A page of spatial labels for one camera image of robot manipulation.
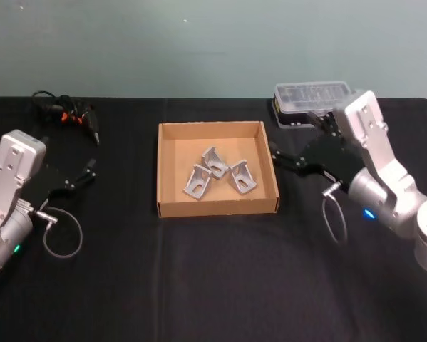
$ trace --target black table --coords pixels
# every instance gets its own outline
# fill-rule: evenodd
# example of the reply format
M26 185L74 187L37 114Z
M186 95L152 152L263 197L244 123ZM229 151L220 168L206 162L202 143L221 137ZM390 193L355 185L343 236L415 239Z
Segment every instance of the black table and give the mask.
M349 243L321 218L317 176L276 170L278 214L158 219L158 123L263 120L299 152L313 130L279 130L267 100L91 98L96 149L76 129L45 131L67 175L90 157L98 179L65 208L83 225L73 260L42 247L42 226L0 274L2 341L427 341L427 273L413 242L340 196ZM427 100L380 100L397 158L427 194ZM0 98L0 137L32 133L27 98Z

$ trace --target black fabric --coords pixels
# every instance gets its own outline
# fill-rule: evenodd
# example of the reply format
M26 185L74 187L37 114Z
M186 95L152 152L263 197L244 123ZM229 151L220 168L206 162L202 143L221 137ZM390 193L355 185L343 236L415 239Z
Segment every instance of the black fabric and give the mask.
M263 120L297 153L314 130L279 130L268 100L88 99L101 147L75 128L46 128L47 161L98 179L63 208L85 234L57 261L37 226L0 274L1 341L427 341L427 273L401 240L339 196L349 243L321 218L320 176L276 169L278 214L158 219L158 123ZM397 158L427 194L427 100L383 99ZM34 123L26 98L0 98L0 136Z

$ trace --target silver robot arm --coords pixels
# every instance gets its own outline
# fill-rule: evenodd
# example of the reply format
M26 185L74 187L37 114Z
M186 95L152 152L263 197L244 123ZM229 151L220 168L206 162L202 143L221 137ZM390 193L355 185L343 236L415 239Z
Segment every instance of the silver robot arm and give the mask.
M0 269L9 260L14 249L32 230L29 213L31 204L19 198L21 188L40 169L46 146L30 135L13 130L2 136L0 142ZM56 218L41 212L36 215L49 224Z
M375 211L399 237L415 239L416 259L427 271L427 196L396 159L376 96L371 91L353 95L337 106L334 117L341 134L359 146L366 166L348 196Z

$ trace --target open cardboard tray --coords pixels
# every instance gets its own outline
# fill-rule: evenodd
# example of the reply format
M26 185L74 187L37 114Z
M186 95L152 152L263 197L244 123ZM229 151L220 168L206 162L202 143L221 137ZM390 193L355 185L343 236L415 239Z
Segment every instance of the open cardboard tray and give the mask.
M227 173L210 180L200 201L185 194L193 165L201 164L201 154L212 146L226 165L245 159L257 187L241 195ZM279 193L264 123L159 124L157 201L160 217L275 213Z

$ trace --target wire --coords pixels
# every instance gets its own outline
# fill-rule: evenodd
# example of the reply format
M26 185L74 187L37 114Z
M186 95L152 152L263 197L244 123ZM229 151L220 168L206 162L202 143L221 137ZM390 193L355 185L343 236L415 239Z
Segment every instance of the wire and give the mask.
M48 247L48 245L47 245L47 234L48 234L48 231L50 230L49 228L48 229L46 229L45 230L45 233L43 233L43 246L45 247L45 249L46 249L46 251L51 255L51 256L53 256L53 257L56 257L56 258L59 258L59 259L69 259L69 258L71 258L71 257L73 257L74 255L76 255L77 253L79 253L79 251L80 251L80 249L81 249L81 247L82 247L82 244L83 244L83 232L82 232L82 226L80 225L80 223L78 222L78 220L70 213L70 212L67 212L66 210L62 210L62 209L59 209L59 208L55 208L55 207L46 207L46 209L47 210L55 210L55 211L58 211L58 212L62 212L62 213L64 213L64 214L67 214L68 216L70 216L71 217L71 219L73 219L73 221L77 224L77 227L78 227L78 234L79 234L79 237L80 237L80 241L79 241L79 243L78 243L78 247L77 247L77 249L74 251L74 252L72 252L72 253L70 253L70 254L67 254L67 255L61 255L61 254L57 254L57 253L55 253L54 251L52 251L51 249L50 249L50 247Z
M329 220L327 219L327 215L326 215L326 199L327 198L329 198L333 203L335 203L336 207L339 210L340 217L341 217L341 223L343 224L343 239L341 239L341 240L338 240L336 238L334 232L332 231L332 228L330 227ZM332 239L335 241L336 244L343 244L343 243L347 242L348 241L348 229L346 228L346 220L344 219L343 210L341 210L340 204L338 203L336 198L334 196L332 196L331 194L327 195L326 197L324 197L322 199L321 207L322 207L322 216L324 218L324 222L326 222L327 229L329 230L329 233L330 233Z

